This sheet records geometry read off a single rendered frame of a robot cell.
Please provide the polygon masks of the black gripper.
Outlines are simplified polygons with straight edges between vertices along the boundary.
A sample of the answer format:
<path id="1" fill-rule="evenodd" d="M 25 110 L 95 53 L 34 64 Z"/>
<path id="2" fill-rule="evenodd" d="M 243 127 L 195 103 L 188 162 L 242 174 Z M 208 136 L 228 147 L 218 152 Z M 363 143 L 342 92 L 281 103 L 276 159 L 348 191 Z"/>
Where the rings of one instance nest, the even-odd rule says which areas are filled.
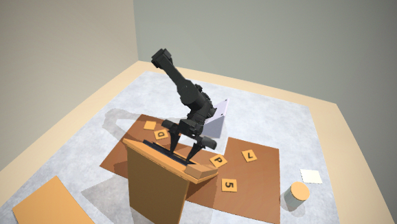
<path id="1" fill-rule="evenodd" d="M 200 121 L 202 121 L 202 123 L 204 125 L 206 118 L 203 117 L 202 115 L 199 115 L 198 113 L 190 111 L 190 113 L 187 114 L 187 119 L 192 120 L 194 122 L 198 122 L 198 123 Z M 175 124 L 174 122 L 169 121 L 169 120 L 164 120 L 161 126 L 167 128 L 169 130 L 168 132 L 170 133 L 170 136 L 171 136 L 170 153 L 173 154 L 175 148 L 177 147 L 177 142 L 179 141 L 179 139 L 181 137 L 181 136 L 179 136 L 179 133 L 182 135 L 185 135 L 185 134 L 181 131 L 178 131 L 177 130 L 178 125 Z M 187 135 L 185 135 L 185 136 L 187 136 Z M 202 148 L 206 149 L 206 146 L 213 150 L 215 150 L 217 147 L 217 142 L 215 140 L 212 140 L 212 139 L 206 137 L 206 136 L 197 137 L 197 136 L 191 135 L 191 136 L 187 136 L 187 137 L 196 140 L 197 143 L 193 144 L 191 151 L 189 152 L 187 158 L 185 159 L 186 161 L 189 161 Z"/>

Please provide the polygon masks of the tan flat board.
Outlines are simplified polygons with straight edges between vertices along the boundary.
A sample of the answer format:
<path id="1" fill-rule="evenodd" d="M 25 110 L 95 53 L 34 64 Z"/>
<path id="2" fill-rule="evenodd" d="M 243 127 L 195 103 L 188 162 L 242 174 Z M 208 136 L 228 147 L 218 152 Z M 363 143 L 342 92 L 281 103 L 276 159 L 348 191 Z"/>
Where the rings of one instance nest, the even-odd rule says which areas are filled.
<path id="1" fill-rule="evenodd" d="M 19 224 L 95 224 L 57 176 L 12 210 Z"/>

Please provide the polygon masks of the grey cylindrical container with orange lid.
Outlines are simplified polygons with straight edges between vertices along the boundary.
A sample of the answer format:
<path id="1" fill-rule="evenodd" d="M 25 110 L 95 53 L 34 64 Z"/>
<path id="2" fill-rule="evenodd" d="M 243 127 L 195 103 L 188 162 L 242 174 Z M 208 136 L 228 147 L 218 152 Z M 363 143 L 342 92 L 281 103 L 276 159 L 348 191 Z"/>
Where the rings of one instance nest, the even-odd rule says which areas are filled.
<path id="1" fill-rule="evenodd" d="M 302 182 L 294 182 L 290 188 L 284 193 L 284 200 L 289 206 L 299 207 L 308 197 L 310 196 L 310 191 L 306 184 Z"/>

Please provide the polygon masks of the brown wooden easel board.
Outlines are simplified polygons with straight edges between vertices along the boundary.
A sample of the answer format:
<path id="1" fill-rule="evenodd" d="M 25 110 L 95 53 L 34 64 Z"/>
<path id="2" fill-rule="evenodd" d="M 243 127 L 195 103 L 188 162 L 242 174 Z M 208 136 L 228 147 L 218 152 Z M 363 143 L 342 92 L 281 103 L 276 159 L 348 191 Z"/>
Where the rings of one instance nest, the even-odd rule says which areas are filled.
<path id="1" fill-rule="evenodd" d="M 179 224 L 190 182 L 218 175 L 217 167 L 187 162 L 154 142 L 122 142 L 127 145 L 129 204 L 155 224 Z"/>

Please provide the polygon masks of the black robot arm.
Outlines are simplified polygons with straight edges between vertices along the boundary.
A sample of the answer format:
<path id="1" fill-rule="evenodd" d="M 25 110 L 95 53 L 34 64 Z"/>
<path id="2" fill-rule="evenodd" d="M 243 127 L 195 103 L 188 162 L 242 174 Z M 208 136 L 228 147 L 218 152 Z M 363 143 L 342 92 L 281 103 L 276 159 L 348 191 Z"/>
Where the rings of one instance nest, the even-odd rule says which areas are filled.
<path id="1" fill-rule="evenodd" d="M 202 91 L 202 86 L 194 85 L 191 80 L 186 80 L 179 73 L 180 71 L 173 65 L 171 53 L 166 48 L 161 48 L 151 58 L 151 63 L 156 68 L 164 70 L 177 86 L 177 93 L 180 95 L 182 104 L 206 119 L 214 116 L 217 108 L 213 107 L 210 97 Z M 195 135 L 199 137 L 203 132 L 203 123 L 202 121 L 198 123 L 188 119 L 180 119 L 177 130 L 187 136 Z"/>

